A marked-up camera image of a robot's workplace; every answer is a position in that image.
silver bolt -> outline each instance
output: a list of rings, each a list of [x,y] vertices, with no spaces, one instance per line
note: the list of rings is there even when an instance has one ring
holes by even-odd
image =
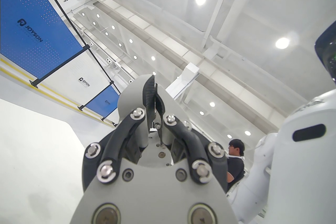
[[[206,184],[212,179],[212,169],[209,163],[198,159],[192,163],[192,168],[196,170],[201,183]]]
[[[97,152],[97,150],[98,150],[98,147],[97,146],[90,146],[89,148],[88,148],[88,150],[87,150],[87,153],[90,155],[90,156],[93,156],[93,155],[95,155],[96,154],[96,152]]]
[[[116,175],[116,172],[113,171],[112,160],[102,162],[97,169],[97,178],[101,183],[109,183]]]
[[[183,121],[183,125],[187,128],[187,129],[191,129],[192,126],[190,125],[190,123],[188,121]]]
[[[137,108],[135,111],[133,111],[133,116],[135,118],[139,118],[142,115],[142,113],[143,113],[142,110]]]
[[[91,143],[90,147],[88,148],[85,157],[91,159],[91,158],[95,158],[99,155],[99,153],[101,152],[101,146],[99,145],[99,143]]]
[[[145,111],[141,107],[138,107],[130,116],[133,120],[141,120],[145,117]]]
[[[196,169],[196,173],[200,176],[200,177],[207,177],[209,175],[209,170],[206,169],[205,165],[200,164],[198,165],[197,169]]]
[[[160,129],[160,128],[161,128],[161,124],[158,123],[158,122],[156,122],[156,123],[154,124],[154,128],[156,128],[156,129]]]
[[[111,176],[111,174],[113,173],[113,167],[111,165],[104,165],[102,168],[101,168],[101,174],[102,174],[102,177],[104,178],[108,178],[109,176]]]
[[[172,124],[175,121],[175,116],[174,115],[168,115],[167,116],[167,122],[169,124]]]
[[[212,146],[212,150],[216,155],[220,155],[222,148],[218,145]]]
[[[208,145],[209,153],[215,158],[223,158],[225,155],[224,149],[217,142],[211,142]]]

white robot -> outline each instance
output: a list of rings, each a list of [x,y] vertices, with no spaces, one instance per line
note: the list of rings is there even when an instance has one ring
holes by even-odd
[[[315,47],[334,79],[336,24],[331,27]],[[84,195],[71,224],[247,224],[266,203],[263,223],[335,222],[336,90],[262,139],[249,176],[228,198],[223,147],[192,129],[154,76],[131,83],[118,110],[117,128],[85,150]]]

black metal frame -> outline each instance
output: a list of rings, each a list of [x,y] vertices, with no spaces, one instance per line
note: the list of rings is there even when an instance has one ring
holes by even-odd
[[[30,84],[36,88],[37,85],[42,82],[43,80],[45,80],[47,77],[49,77],[51,74],[55,73],[58,69],[62,68],[64,65],[66,65],[67,63],[69,63],[70,61],[72,61],[74,58],[78,57],[81,53],[85,52],[86,50],[88,50],[90,48],[90,45],[85,45],[83,47],[83,49],[81,49],[78,53],[74,54],[72,57],[68,58],[66,61],[64,61],[63,63],[61,63],[60,65],[58,65],[56,68],[52,69],[49,73],[45,74],[42,78],[40,79],[36,79],[34,81],[30,81]]]
[[[85,105],[81,105],[80,107],[78,107],[78,109],[79,109],[80,111],[82,111],[84,107],[86,107],[90,102],[92,102],[93,99],[97,98],[97,96],[98,96],[100,93],[102,93],[105,89],[109,88],[109,86],[111,86],[112,84],[114,84],[114,81],[111,81],[111,82],[109,83],[108,86],[106,86],[102,91],[100,91],[96,96],[94,96],[94,97],[93,97],[90,101],[88,101]]]
[[[70,23],[70,25],[72,26],[72,28],[75,30],[75,32],[77,33],[77,35],[79,36],[79,38],[81,39],[81,41],[84,44],[84,47],[81,51],[77,52],[75,55],[73,55],[72,57],[70,57],[69,59],[67,59],[65,62],[61,63],[59,66],[57,66],[56,68],[54,68],[53,70],[51,70],[49,73],[47,73],[46,75],[44,75],[42,78],[40,79],[36,79],[34,81],[30,80],[30,83],[32,86],[37,88],[37,85],[42,82],[44,79],[46,79],[47,77],[49,77],[51,74],[55,73],[58,69],[62,68],[64,65],[66,65],[67,63],[69,63],[71,60],[73,60],[74,58],[76,58],[77,56],[79,56],[81,53],[85,52],[86,50],[89,50],[89,52],[91,53],[92,57],[95,59],[95,61],[98,63],[98,65],[101,67],[101,69],[103,70],[103,72],[105,73],[105,75],[108,77],[108,79],[110,80],[110,85],[114,85],[114,81],[109,77],[109,75],[106,73],[105,69],[103,68],[103,66],[100,64],[100,62],[98,61],[98,59],[96,58],[96,56],[93,54],[93,52],[90,50],[90,46],[88,44],[85,43],[84,39],[82,38],[82,36],[80,35],[80,33],[78,32],[78,30],[76,29],[76,27],[74,26],[74,24],[71,22],[71,20],[69,19],[69,17],[67,16],[67,14],[65,13],[64,9],[62,8],[62,6],[60,5],[60,3],[58,2],[58,0],[54,0],[57,4],[57,6],[60,8],[60,10],[62,11],[63,15],[65,16],[65,18],[68,20],[68,22]],[[85,104],[84,106],[80,106],[78,107],[80,110],[82,110],[87,104]]]

ceiling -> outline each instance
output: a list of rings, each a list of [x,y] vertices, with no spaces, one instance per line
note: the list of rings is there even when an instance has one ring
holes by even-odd
[[[180,68],[131,32],[127,33],[116,20],[97,7],[88,5],[73,17],[83,26],[82,30],[103,50],[113,58],[118,57],[117,62],[124,61],[126,65],[121,66],[126,70],[129,67],[138,75],[155,72],[155,81],[164,88],[182,73]],[[232,138],[241,138],[246,145],[245,165],[248,169],[252,166],[253,148],[265,135],[261,130],[197,81],[187,88],[177,102],[197,127],[206,131],[223,146],[226,147],[230,142],[228,135]],[[246,135],[245,131],[249,131],[251,135]]]
[[[336,0],[206,0],[201,6],[195,0],[116,1],[204,55],[213,49],[212,55],[207,56],[209,59],[264,95],[286,114],[335,88],[314,52],[314,42],[335,21]],[[89,13],[88,16],[92,22],[95,14]],[[100,19],[99,25],[110,27],[111,23],[107,21],[110,20]],[[283,50],[275,46],[282,37],[290,40],[289,46]],[[120,38],[110,37],[109,41]],[[169,68],[165,64],[169,61],[162,60],[162,64],[155,66],[147,61],[150,59],[149,46],[138,49],[134,46],[130,47],[127,63],[133,63],[135,72],[142,74],[159,68],[157,78],[162,75],[163,83],[178,75],[178,69],[172,66],[171,77],[166,78],[160,69]],[[117,41],[108,47],[118,48]],[[133,53],[138,54],[136,62],[132,59]],[[196,95],[193,95],[193,88],[196,88]],[[188,100],[184,96],[181,105],[186,106],[186,111],[193,115],[192,119],[197,119],[200,126],[210,127],[214,133],[223,131],[240,137],[244,129],[255,128],[247,127],[249,123],[245,125],[244,118],[236,116],[223,101],[218,101],[220,105],[216,105],[214,110],[208,110],[209,98],[212,97],[207,94],[211,93],[200,84],[195,83],[189,91],[197,98]],[[201,108],[210,114],[200,118]],[[255,133],[258,136],[254,141],[257,141],[262,134],[257,130]],[[256,142],[248,142],[249,138],[246,142],[250,147]]]

